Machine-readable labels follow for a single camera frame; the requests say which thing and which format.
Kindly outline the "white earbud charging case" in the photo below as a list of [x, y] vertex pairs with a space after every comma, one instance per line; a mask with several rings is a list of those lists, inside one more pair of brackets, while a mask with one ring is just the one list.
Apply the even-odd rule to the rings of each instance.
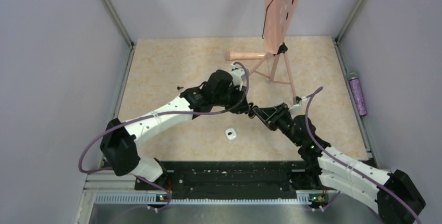
[[227, 140], [229, 140], [229, 141], [233, 141], [233, 140], [237, 139], [237, 137], [238, 137], [234, 128], [226, 129], [225, 136], [226, 136]]

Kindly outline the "pink music stand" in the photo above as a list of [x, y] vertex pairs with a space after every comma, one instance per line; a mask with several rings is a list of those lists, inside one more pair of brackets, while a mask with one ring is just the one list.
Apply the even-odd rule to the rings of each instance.
[[[260, 53], [246, 53], [246, 52], [227, 52], [225, 60], [252, 60], [258, 59], [259, 62], [250, 70], [249, 74], [257, 73], [263, 77], [268, 78], [270, 83], [287, 84], [291, 87], [292, 100], [298, 96], [292, 71], [288, 58], [288, 47], [285, 44], [288, 29], [290, 27], [293, 16], [296, 12], [299, 0], [265, 0], [264, 1], [264, 22], [262, 29], [262, 39], [266, 54]], [[274, 56], [274, 62], [269, 75], [265, 75], [257, 71], [258, 67]], [[278, 66], [280, 56], [284, 57], [288, 81], [276, 81], [275, 73]]]

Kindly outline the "black earbud charging case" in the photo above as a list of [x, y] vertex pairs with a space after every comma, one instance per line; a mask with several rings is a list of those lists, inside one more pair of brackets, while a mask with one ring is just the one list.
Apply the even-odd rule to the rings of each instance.
[[257, 106], [254, 105], [254, 103], [249, 103], [249, 104], [248, 104], [248, 107], [249, 107], [249, 108], [248, 108], [247, 115], [248, 115], [248, 117], [249, 117], [250, 119], [252, 119], [252, 118], [255, 117], [254, 109], [257, 108]]

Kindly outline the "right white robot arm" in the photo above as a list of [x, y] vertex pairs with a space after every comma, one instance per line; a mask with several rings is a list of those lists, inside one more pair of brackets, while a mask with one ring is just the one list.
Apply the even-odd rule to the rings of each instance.
[[292, 117], [287, 104], [253, 106], [250, 117], [258, 117], [271, 131], [279, 130], [296, 147], [306, 163], [306, 183], [336, 189], [363, 203], [383, 223], [415, 223], [426, 202], [411, 178], [397, 169], [378, 169], [353, 159], [322, 140], [306, 115]]

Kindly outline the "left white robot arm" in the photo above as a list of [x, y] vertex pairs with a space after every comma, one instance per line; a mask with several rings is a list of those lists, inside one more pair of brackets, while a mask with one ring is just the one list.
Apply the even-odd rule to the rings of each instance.
[[160, 162], [142, 155], [141, 147], [151, 138], [185, 121], [202, 115], [214, 115], [214, 107], [225, 112], [246, 114], [248, 70], [236, 68], [230, 72], [216, 70], [201, 85], [188, 88], [164, 106], [136, 119], [108, 123], [100, 149], [116, 176], [134, 175], [147, 179], [154, 189], [167, 183]]

